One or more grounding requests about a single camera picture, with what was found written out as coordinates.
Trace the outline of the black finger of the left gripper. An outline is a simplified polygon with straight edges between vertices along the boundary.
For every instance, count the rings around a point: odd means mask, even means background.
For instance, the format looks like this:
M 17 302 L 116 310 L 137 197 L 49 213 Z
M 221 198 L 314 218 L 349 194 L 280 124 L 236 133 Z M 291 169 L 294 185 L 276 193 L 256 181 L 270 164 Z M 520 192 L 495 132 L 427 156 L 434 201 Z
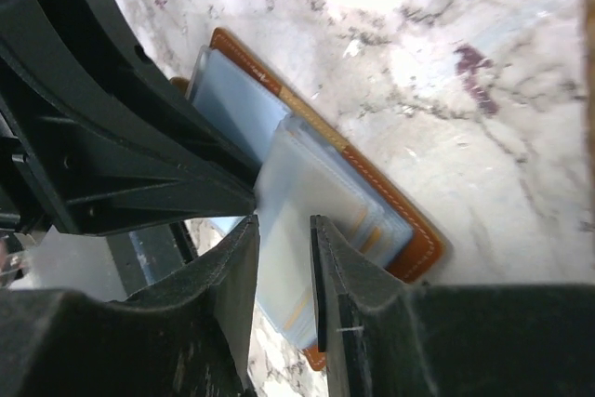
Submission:
M 245 216 L 256 176 L 146 55 L 115 0 L 1 0 L 3 231 Z

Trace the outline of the brown leather card holder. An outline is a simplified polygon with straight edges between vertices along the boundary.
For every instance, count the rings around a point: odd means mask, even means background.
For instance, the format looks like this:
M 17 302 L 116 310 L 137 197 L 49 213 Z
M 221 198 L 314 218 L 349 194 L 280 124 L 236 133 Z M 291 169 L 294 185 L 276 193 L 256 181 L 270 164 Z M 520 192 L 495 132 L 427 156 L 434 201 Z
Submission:
M 273 328 L 324 368 L 311 280 L 310 218 L 328 217 L 348 243 L 413 283 L 447 250 L 415 203 L 232 32 L 218 27 L 190 79 L 192 105 L 258 168 L 256 301 Z

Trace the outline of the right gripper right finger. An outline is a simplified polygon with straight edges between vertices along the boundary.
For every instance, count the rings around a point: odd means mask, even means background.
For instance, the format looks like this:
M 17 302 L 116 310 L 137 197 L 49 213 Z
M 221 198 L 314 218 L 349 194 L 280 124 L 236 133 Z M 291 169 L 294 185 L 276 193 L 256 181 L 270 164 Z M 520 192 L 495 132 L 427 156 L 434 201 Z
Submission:
M 408 285 L 311 218 L 332 396 L 590 396 L 590 285 Z

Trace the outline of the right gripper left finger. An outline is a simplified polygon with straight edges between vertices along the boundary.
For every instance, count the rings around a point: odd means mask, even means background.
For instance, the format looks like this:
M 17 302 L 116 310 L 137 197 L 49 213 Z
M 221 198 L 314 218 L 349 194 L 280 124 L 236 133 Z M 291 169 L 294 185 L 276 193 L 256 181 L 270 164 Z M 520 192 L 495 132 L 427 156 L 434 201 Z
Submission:
M 256 216 L 123 302 L 3 290 L 5 396 L 251 396 Z

